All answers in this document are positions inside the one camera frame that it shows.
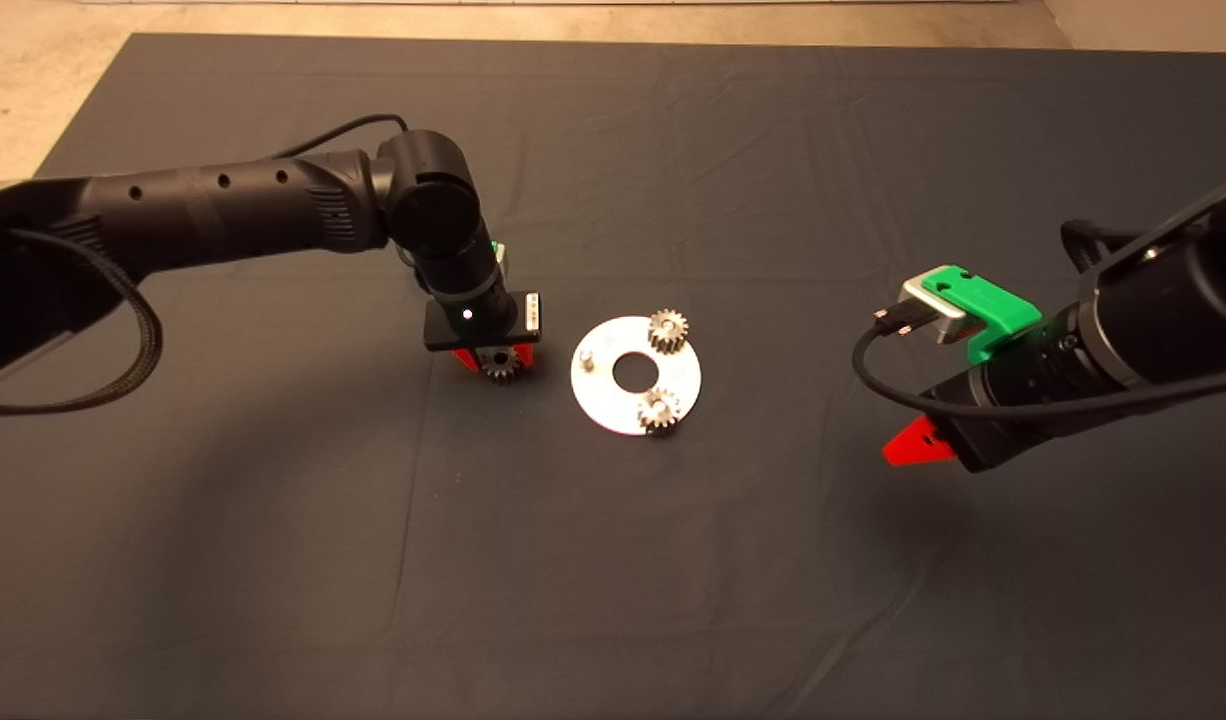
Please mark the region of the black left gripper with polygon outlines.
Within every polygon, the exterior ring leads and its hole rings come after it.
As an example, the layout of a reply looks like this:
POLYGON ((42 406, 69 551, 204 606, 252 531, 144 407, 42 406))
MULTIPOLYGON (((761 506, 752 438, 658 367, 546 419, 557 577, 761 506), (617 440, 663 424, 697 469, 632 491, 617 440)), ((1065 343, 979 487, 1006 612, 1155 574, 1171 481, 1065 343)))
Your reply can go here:
POLYGON ((432 352, 450 354, 472 373, 481 373, 473 348, 512 346, 521 372, 535 368, 535 343, 543 339, 543 296, 539 292, 490 291, 472 301, 427 301, 422 342, 432 352))

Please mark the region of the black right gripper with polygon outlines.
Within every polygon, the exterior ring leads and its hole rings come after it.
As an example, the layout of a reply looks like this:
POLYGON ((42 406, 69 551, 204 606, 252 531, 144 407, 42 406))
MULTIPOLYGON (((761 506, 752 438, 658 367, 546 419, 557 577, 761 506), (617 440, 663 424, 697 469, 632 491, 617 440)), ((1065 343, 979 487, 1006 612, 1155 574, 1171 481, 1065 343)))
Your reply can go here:
MULTIPOLYGON (((971 368, 924 389, 923 397, 945 404, 980 407, 998 405, 984 372, 971 368)), ((1056 438, 1019 421, 962 419, 956 416, 920 415, 881 446, 881 458, 893 469, 959 460, 971 473, 1011 461, 1034 446, 1056 438)))

